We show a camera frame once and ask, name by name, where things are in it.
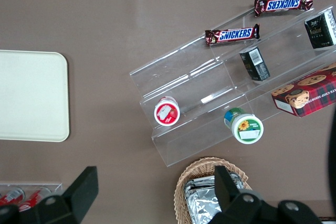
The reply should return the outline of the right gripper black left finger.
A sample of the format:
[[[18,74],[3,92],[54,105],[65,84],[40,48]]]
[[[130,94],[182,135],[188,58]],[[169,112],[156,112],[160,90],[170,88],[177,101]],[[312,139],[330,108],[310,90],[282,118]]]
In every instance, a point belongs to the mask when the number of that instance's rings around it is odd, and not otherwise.
[[[63,193],[21,212],[20,223],[81,223],[98,192],[97,167],[88,166]]]

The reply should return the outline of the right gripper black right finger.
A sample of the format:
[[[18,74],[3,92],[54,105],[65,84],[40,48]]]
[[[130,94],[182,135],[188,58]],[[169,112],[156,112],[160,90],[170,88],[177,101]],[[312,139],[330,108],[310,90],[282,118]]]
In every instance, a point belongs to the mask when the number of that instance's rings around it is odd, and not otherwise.
[[[210,223],[275,223],[275,209],[251,191],[242,193],[224,166],[215,167],[215,195],[221,212]]]

